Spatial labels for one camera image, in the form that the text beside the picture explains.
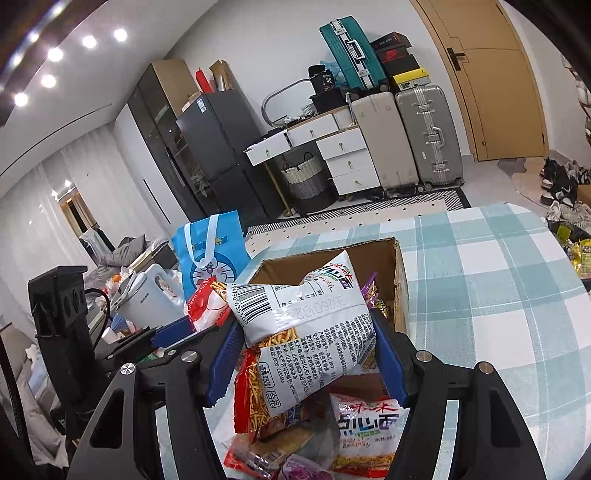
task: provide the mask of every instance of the cable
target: cable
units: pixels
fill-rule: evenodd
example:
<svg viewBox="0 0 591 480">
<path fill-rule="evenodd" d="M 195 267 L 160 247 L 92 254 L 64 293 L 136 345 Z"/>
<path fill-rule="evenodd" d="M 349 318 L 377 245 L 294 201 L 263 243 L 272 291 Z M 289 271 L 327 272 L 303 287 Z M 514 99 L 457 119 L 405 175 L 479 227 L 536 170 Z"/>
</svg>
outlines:
<svg viewBox="0 0 591 480">
<path fill-rule="evenodd" d="M 86 295 L 87 293 L 98 293 L 99 295 L 102 295 L 107 302 L 107 317 L 105 318 L 105 322 L 103 323 L 103 326 L 100 329 L 99 336 L 95 340 L 95 344 L 92 346 L 92 348 L 96 349 L 96 346 L 99 344 L 100 339 L 102 338 L 103 333 L 105 332 L 107 323 L 109 323 L 109 319 L 111 318 L 111 301 L 109 300 L 107 294 L 104 291 L 99 290 L 98 288 L 87 288 L 84 291 L 84 295 Z"/>
</svg>

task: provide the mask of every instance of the refrigerator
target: refrigerator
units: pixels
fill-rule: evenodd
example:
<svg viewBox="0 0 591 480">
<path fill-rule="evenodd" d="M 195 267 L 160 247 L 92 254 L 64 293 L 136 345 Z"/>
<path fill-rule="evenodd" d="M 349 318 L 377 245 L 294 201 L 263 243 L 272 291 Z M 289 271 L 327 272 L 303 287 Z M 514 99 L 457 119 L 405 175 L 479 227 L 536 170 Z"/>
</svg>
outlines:
<svg viewBox="0 0 591 480">
<path fill-rule="evenodd" d="M 240 92 L 201 94 L 177 125 L 220 212 L 237 210 L 243 228 L 279 217 L 284 205 L 268 170 L 244 153 L 261 133 Z"/>
</svg>

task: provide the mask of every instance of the metal screw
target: metal screw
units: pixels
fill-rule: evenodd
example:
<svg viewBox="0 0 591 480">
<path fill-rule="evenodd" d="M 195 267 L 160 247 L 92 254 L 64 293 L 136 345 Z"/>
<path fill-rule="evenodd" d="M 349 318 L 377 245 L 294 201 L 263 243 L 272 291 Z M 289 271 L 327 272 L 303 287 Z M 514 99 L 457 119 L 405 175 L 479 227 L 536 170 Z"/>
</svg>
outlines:
<svg viewBox="0 0 591 480">
<path fill-rule="evenodd" d="M 489 362 L 480 362 L 478 364 L 478 370 L 488 375 L 495 371 L 495 367 L 493 367 Z"/>
<path fill-rule="evenodd" d="M 433 355 L 431 352 L 427 352 L 426 350 L 419 350 L 417 352 L 417 360 L 419 362 L 429 363 L 431 360 L 433 360 Z"/>
<path fill-rule="evenodd" d="M 186 352 L 183 352 L 183 354 L 181 355 L 181 360 L 189 364 L 191 362 L 194 362 L 197 359 L 198 355 L 199 354 L 194 350 L 187 350 Z"/>
<path fill-rule="evenodd" d="M 121 366 L 121 369 L 119 371 L 124 375 L 129 375 L 132 374 L 134 370 L 135 365 L 130 362 L 128 364 L 124 364 L 123 366 Z"/>
</svg>

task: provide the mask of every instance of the white ribbon handle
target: white ribbon handle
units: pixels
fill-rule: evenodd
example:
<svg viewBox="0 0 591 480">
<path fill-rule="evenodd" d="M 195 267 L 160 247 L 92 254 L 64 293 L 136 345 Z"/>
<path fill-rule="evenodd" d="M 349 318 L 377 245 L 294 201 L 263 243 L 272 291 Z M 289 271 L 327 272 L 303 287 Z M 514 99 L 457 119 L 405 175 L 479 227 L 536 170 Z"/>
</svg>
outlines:
<svg viewBox="0 0 591 480">
<path fill-rule="evenodd" d="M 195 253 L 193 252 L 193 244 L 191 242 L 191 224 L 187 223 L 184 226 L 185 232 L 185 243 L 187 244 L 187 250 L 189 251 L 189 256 L 191 260 L 195 264 L 195 266 L 199 269 L 207 267 L 207 264 L 213 260 L 213 253 L 216 248 L 216 233 L 217 233 L 217 218 L 219 215 L 212 215 L 209 218 L 209 224 L 207 226 L 207 238 L 205 241 L 205 257 L 203 257 L 199 262 L 195 261 Z"/>
</svg>

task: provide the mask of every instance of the doraemon bag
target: doraemon bag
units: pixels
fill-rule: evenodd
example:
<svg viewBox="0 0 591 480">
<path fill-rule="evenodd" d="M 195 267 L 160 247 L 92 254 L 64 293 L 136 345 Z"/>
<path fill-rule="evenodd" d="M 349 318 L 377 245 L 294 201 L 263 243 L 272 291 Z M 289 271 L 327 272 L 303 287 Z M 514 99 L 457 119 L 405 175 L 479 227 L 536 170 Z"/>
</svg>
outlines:
<svg viewBox="0 0 591 480">
<path fill-rule="evenodd" d="M 236 211 L 187 223 L 177 230 L 173 245 L 183 274 L 185 301 L 214 275 L 220 282 L 234 282 L 251 260 Z"/>
</svg>

